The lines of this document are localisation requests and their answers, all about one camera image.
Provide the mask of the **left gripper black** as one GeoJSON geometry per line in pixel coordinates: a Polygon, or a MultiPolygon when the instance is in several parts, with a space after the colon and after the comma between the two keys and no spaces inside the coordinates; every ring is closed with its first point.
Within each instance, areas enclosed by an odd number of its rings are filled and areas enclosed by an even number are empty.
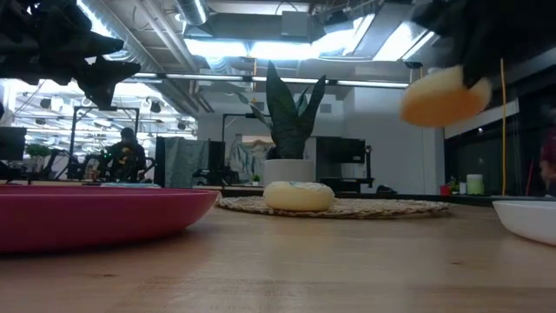
{"type": "Polygon", "coordinates": [[[76,1],[1,0],[1,77],[64,80],[74,66],[99,56],[79,69],[76,80],[98,108],[110,107],[116,85],[139,73],[141,65],[102,57],[121,50],[124,41],[91,29],[76,1]]]}

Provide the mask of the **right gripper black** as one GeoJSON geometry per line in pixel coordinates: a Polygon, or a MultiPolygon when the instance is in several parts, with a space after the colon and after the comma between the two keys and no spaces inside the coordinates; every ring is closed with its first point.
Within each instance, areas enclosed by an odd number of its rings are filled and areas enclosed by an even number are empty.
{"type": "Polygon", "coordinates": [[[412,21],[463,57],[463,83],[473,87],[500,56],[529,57],[555,46],[555,0],[453,0],[418,6],[412,21]]]}

